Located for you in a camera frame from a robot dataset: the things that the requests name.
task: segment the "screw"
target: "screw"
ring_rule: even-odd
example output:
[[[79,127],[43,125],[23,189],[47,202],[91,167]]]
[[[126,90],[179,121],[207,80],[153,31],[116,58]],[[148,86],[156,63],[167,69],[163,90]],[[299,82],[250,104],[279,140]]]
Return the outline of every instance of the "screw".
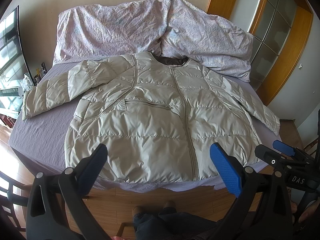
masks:
[[[248,167],[245,167],[245,168],[244,168],[244,171],[245,171],[246,173],[253,173],[253,168],[251,168],[250,166],[248,166]]]
[[[38,172],[36,175],[36,178],[39,179],[39,178],[42,178],[42,176],[43,176],[43,172]]]
[[[73,172],[73,168],[69,167],[64,170],[64,174],[71,174]]]
[[[282,174],[280,171],[275,171],[275,176],[281,178]]]

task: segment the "jacket sleeve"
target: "jacket sleeve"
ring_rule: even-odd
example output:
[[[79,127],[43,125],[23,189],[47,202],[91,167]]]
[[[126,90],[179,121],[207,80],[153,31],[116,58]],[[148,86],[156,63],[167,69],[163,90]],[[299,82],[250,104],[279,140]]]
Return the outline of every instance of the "jacket sleeve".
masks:
[[[252,116],[265,124],[275,135],[279,134],[280,120],[260,100],[244,91],[236,82],[223,78],[222,88],[230,94]]]
[[[26,120],[72,99],[101,84],[107,84],[134,66],[131,55],[111,57],[103,61],[85,60],[68,72],[41,82],[26,91],[22,119]]]

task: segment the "wooden floor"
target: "wooden floor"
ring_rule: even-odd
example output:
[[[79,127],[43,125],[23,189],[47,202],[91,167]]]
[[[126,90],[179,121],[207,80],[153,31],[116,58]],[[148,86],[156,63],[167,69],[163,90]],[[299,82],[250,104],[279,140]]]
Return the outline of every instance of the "wooden floor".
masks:
[[[24,184],[32,184],[33,175],[23,166],[7,144],[9,136],[10,130],[0,126],[0,170]],[[266,167],[263,172],[270,173],[272,170],[271,167]],[[235,199],[234,195],[228,193],[226,189],[214,190],[209,186],[184,192],[160,188],[143,194],[118,188],[104,191],[93,189],[90,196],[91,198],[85,199],[84,202],[110,236],[116,235],[122,222],[132,222],[132,208],[137,205],[144,206],[150,211],[157,211],[161,210],[167,200],[173,200],[178,211],[217,221],[224,217]],[[260,194],[257,194],[251,210],[256,209],[259,199]],[[21,225],[25,226],[21,207],[15,206],[15,210]],[[71,229],[79,232],[68,210],[67,217]],[[135,239],[133,228],[125,228],[123,237]]]
[[[294,124],[294,120],[280,120],[281,140],[286,144],[303,150],[300,134]]]

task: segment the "television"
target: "television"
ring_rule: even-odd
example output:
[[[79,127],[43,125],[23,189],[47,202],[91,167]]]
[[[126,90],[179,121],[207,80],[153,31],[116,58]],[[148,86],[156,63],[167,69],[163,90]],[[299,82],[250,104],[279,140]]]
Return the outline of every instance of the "television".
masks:
[[[25,74],[34,83],[20,43],[18,6],[0,23],[0,114],[17,119],[23,103],[18,87]]]

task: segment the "puffer jacket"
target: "puffer jacket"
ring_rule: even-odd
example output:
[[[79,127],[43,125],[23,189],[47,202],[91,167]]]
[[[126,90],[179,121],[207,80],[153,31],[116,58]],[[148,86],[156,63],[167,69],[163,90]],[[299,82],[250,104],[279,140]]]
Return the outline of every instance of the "puffer jacket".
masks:
[[[116,182],[182,182],[217,176],[209,157],[218,142],[243,165],[261,143],[251,115],[275,134],[279,119],[221,75],[189,59],[164,65],[151,53],[83,61],[40,83],[23,99],[23,120],[83,96],[65,139],[75,167],[103,143],[100,176]]]

